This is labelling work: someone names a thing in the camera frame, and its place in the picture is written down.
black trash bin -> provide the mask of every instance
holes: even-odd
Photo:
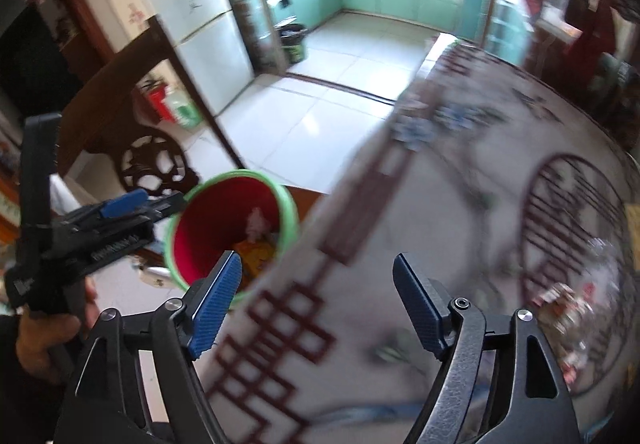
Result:
[[[287,59],[291,64],[306,59],[305,36],[308,30],[300,23],[290,23],[282,27],[278,27],[280,34],[280,43],[284,49]]]

patterned tablecloth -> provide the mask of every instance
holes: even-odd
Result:
[[[636,361],[631,160],[526,72],[463,44],[434,59],[198,363],[233,442],[404,440],[438,363],[394,288],[399,252],[451,295],[511,314],[575,280],[586,241],[607,238],[622,300],[594,326],[573,386],[581,428],[607,413]]]

human hand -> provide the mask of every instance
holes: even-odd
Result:
[[[94,280],[84,281],[86,306],[84,308],[85,328],[91,329],[100,315],[95,299],[98,294]],[[60,384],[62,378],[51,362],[49,348],[64,344],[80,331],[80,319],[71,314],[54,314],[43,318],[34,318],[25,308],[20,317],[18,339],[15,353],[22,369],[30,376],[46,380],[51,384]]]

metal bolt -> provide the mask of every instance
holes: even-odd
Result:
[[[533,314],[526,309],[518,310],[518,318],[522,321],[531,321],[533,319]]]
[[[182,308],[182,300],[179,298],[168,299],[164,303],[164,308],[171,311],[178,310],[179,308]]]
[[[469,300],[466,298],[456,298],[453,302],[453,305],[455,305],[460,310],[466,310],[469,308],[469,305],[471,305],[471,303],[469,303]]]
[[[111,321],[116,316],[117,313],[118,311],[116,309],[103,310],[102,313],[100,314],[100,319],[102,321]]]

red garment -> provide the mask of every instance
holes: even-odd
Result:
[[[593,18],[575,42],[564,53],[567,73],[584,87],[591,82],[598,60],[603,53],[616,51],[616,27],[613,24],[611,5],[613,0],[598,1]]]

